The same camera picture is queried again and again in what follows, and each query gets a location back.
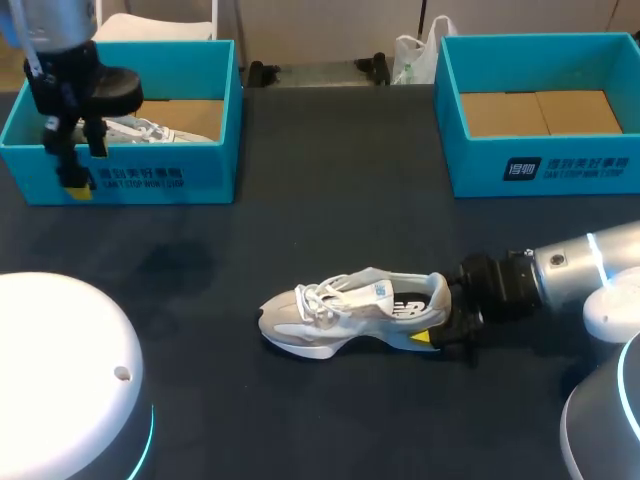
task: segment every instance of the sneaker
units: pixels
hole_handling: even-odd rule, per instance
[[[124,117],[105,118],[107,124],[107,144],[114,143],[193,143],[211,142],[212,140],[201,135],[171,130],[144,118],[127,115]],[[74,132],[76,143],[87,143],[82,133],[84,122],[78,121]]]
[[[410,337],[444,323],[450,312],[451,292],[439,273],[367,268],[277,295],[262,306],[258,325],[283,350],[325,359],[360,336],[404,350],[433,350]]]

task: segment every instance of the white plastic bag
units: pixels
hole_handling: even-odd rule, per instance
[[[436,42],[436,24],[447,21],[446,35],[454,36],[458,30],[446,15],[436,17],[431,24],[427,43],[422,43],[409,35],[396,39],[396,58],[393,61],[393,85],[414,83],[433,83],[438,64],[438,44]]]

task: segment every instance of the teal box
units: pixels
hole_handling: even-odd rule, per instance
[[[461,93],[548,90],[603,90],[623,134],[469,134]],[[640,192],[640,51],[628,34],[446,37],[434,98],[456,197]]]
[[[76,201],[58,183],[57,159],[39,144],[44,117],[25,84],[0,136],[0,155],[27,203],[231,203],[242,121],[242,85],[234,43],[102,43],[98,48],[104,64],[128,67],[140,75],[147,99],[224,100],[220,139],[109,145],[107,158],[93,158],[87,145],[78,145],[79,161],[92,177],[93,199]]]

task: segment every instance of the white wall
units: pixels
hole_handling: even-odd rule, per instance
[[[640,0],[620,0],[609,30],[629,33],[640,30]]]
[[[106,5],[121,2],[105,0]],[[219,37],[244,40],[248,61],[278,64],[353,60],[378,51],[391,55],[395,37],[417,33],[421,5],[421,0],[219,2]],[[467,34],[603,31],[615,2],[428,0],[425,29],[435,16],[446,14],[461,33]],[[203,21],[211,11],[209,0],[130,0],[130,3],[132,13],[158,20]],[[638,21],[627,19],[628,15],[635,15]],[[620,0],[612,27],[640,30],[639,17],[640,0]]]

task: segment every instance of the shoelace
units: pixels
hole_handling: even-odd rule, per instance
[[[338,298],[346,303],[346,295],[337,288],[344,288],[344,284],[336,288],[336,284],[343,280],[347,275],[337,275],[326,279],[320,284],[312,283],[309,285],[298,285],[295,289],[296,302],[300,310],[302,321],[313,323],[324,312],[331,319],[334,315],[345,315],[343,311],[330,305],[325,298]]]
[[[149,143],[155,143],[158,141],[156,138],[151,136],[153,133],[159,133],[162,135],[162,140],[167,140],[169,138],[169,128],[161,127],[157,123],[149,122],[148,127],[138,127],[138,130],[142,132],[142,138]]]

